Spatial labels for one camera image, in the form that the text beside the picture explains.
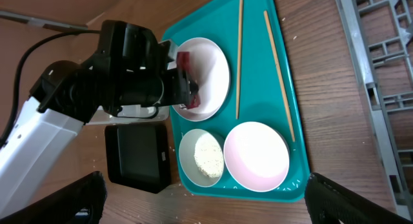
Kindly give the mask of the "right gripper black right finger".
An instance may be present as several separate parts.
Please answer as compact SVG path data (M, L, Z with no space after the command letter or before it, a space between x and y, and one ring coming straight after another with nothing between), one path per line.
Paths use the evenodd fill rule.
M305 204L312 224L412 224L318 173L311 173Z

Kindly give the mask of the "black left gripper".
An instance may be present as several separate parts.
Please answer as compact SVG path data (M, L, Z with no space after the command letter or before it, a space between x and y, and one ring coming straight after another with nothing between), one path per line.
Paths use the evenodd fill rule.
M167 53L160 53L160 66L156 72L141 67L137 71L114 70L104 68L93 54L81 67L92 71L95 78L91 80L93 109L102 107L104 112L118 116L126 106L139 105L148 107L167 107L179 105L180 108L197 108L200 98L197 95L199 87L191 72L178 68L169 69L170 63L176 58ZM189 104L184 104L186 96L193 96Z

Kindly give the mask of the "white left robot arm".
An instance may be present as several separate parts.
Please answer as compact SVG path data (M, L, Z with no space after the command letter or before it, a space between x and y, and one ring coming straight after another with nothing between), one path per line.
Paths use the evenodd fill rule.
M183 54L94 54L52 63L1 140L1 215L28 205L62 151L99 108L114 123L142 120L137 108L190 106L199 83Z

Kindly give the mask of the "red snack wrapper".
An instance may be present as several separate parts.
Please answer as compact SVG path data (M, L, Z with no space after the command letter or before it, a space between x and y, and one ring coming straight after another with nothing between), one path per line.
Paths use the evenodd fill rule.
M190 52L178 52L177 53L177 67L182 68L184 70L188 70L189 72L191 72L192 77L193 77L192 67L190 64ZM184 104L189 104L192 97L193 96L186 96L186 101L184 102Z

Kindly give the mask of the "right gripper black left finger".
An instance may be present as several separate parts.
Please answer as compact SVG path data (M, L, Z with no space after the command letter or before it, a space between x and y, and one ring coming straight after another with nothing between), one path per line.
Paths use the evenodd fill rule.
M61 188L53 194L1 218L1 223L99 223L107 198L100 171Z

